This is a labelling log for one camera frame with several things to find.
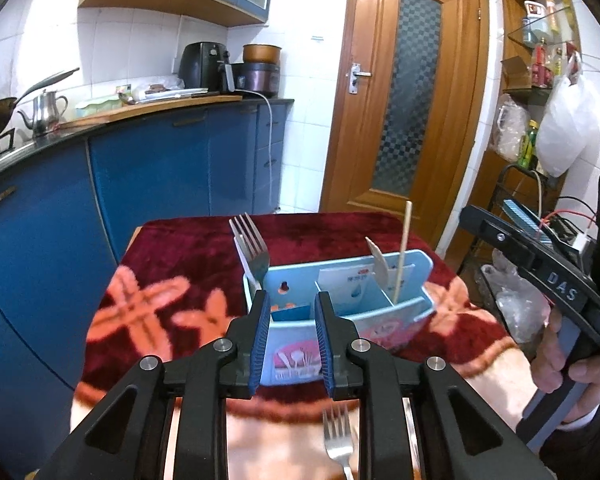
black air fryer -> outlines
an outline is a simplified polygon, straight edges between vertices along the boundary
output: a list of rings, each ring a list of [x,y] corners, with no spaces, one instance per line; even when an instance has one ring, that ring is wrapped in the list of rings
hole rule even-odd
[[[187,45],[182,53],[178,77],[185,88],[208,88],[210,92],[226,91],[224,64],[229,63],[229,53],[221,43],[201,41]]]

kettle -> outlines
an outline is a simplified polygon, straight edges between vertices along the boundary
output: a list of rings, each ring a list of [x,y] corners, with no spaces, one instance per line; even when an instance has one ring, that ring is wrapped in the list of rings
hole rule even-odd
[[[64,100],[64,110],[62,112],[59,112],[58,106],[56,106],[56,102],[60,99]],[[66,112],[68,107],[69,101],[65,96],[56,97],[56,92],[45,90],[33,99],[33,117],[31,119],[22,110],[18,110],[18,113],[22,116],[27,128],[33,131],[33,136],[42,137],[58,127],[62,120],[62,114]]]

door frame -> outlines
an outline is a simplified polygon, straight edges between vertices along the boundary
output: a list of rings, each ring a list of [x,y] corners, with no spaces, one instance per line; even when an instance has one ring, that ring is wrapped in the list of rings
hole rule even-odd
[[[351,57],[352,41],[354,33],[354,23],[356,17],[357,0],[347,0],[347,9],[344,21],[344,33],[342,36],[342,49],[340,52],[340,68],[338,70],[338,83],[336,85],[336,97],[333,109],[333,120],[331,122],[331,132],[329,138],[329,147],[327,152],[327,163],[324,170],[324,180],[322,182],[322,195],[320,197],[320,211],[326,210],[326,205],[329,201],[331,191],[331,183],[334,179],[336,168],[336,156],[338,153],[338,145],[340,143],[340,132],[344,122],[344,105],[347,93],[349,91],[349,69],[353,63]],[[454,203],[458,197],[462,180],[469,163],[471,150],[474,146],[475,137],[477,134],[478,124],[480,120],[480,111],[482,110],[482,101],[484,99],[484,87],[487,79],[487,62],[489,53],[489,0],[480,0],[480,38],[478,42],[478,61],[477,75],[473,88],[472,104],[469,112],[469,120],[466,128],[462,133],[462,150],[458,160],[458,166],[454,172],[449,194],[446,197],[445,205],[442,209],[442,214],[435,219],[435,229],[433,239],[436,244],[440,241],[440,237],[446,227],[446,224],[451,216]]]

fork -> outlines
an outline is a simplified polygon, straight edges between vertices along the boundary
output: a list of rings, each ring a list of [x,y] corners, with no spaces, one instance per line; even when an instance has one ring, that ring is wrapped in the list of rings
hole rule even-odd
[[[349,457],[353,454],[353,438],[351,437],[351,427],[349,425],[349,410],[346,405],[344,412],[337,406],[338,414],[333,413],[331,407],[331,416],[327,415],[326,410],[322,410],[322,426],[324,427],[324,448],[331,460],[338,462],[344,469],[344,475],[347,480],[353,480],[353,474],[349,466]]]
[[[262,280],[269,270],[270,257],[266,243],[262,239],[262,235],[258,228],[251,220],[248,213],[238,215],[229,220],[231,231],[234,232],[235,238],[241,243],[244,249],[244,256],[247,259],[249,268],[253,277],[258,283],[262,284]]]

checkered glass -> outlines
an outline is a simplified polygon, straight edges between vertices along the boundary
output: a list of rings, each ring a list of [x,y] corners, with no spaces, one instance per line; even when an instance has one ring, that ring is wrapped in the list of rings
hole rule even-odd
[[[372,187],[408,196],[436,81],[440,16],[435,0],[400,0],[394,70]]]

